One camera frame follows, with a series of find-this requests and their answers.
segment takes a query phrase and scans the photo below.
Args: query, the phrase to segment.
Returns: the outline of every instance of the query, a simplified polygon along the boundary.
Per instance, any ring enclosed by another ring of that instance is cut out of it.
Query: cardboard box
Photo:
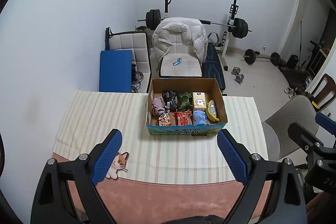
[[[163,91],[176,92],[204,92],[206,103],[214,100],[216,104],[218,123],[208,119],[205,126],[194,126],[192,116],[189,117],[190,124],[187,126],[177,126],[174,112],[170,112],[170,122],[172,126],[159,126],[158,117],[152,116],[152,101],[154,98],[162,96]],[[224,101],[215,79],[207,78],[159,78],[151,81],[147,100],[147,118],[146,125],[152,135],[177,135],[177,134],[195,134],[204,135],[207,133],[218,133],[227,123]]]

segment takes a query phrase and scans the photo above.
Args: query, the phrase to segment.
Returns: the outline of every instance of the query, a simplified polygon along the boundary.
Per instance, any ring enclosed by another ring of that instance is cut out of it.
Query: striped tablecloth
[[[224,96],[225,128],[250,153],[268,159],[266,141],[253,97]],[[128,172],[118,176],[163,184],[203,184],[234,180],[216,135],[150,135],[146,125],[147,94],[77,91],[62,121],[54,152],[74,160],[89,153],[113,128],[122,132],[120,152],[129,152]]]

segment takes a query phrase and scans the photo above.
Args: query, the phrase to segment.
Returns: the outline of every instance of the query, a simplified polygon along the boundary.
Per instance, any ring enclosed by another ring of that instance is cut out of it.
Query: purple plush toy
[[[154,116],[160,116],[162,113],[166,111],[164,108],[165,102],[163,98],[160,96],[158,98],[154,98],[152,102],[152,114]]]

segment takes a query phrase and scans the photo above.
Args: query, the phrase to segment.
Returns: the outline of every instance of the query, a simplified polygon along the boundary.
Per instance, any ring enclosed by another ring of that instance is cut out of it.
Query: screw
[[[53,165],[55,163],[55,159],[54,158],[48,159],[47,163],[49,165]]]
[[[285,158],[285,163],[287,163],[288,165],[291,165],[293,162],[290,158]]]
[[[260,160],[261,156],[259,154],[257,154],[257,153],[254,153],[254,154],[252,154],[252,159],[254,159],[254,160]]]
[[[88,154],[80,154],[78,157],[80,160],[86,160],[88,158]]]
[[[317,160],[316,163],[317,163],[317,165],[318,165],[319,167],[322,167],[322,166],[323,166],[323,162],[322,162],[321,160]]]

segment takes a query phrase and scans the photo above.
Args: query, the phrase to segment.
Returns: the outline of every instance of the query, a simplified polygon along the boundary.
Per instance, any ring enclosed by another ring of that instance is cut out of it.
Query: red snack package
[[[180,112],[175,112],[174,113],[176,119],[177,119],[177,124],[179,126],[187,126],[189,125],[189,116],[191,115],[191,111],[180,111]]]

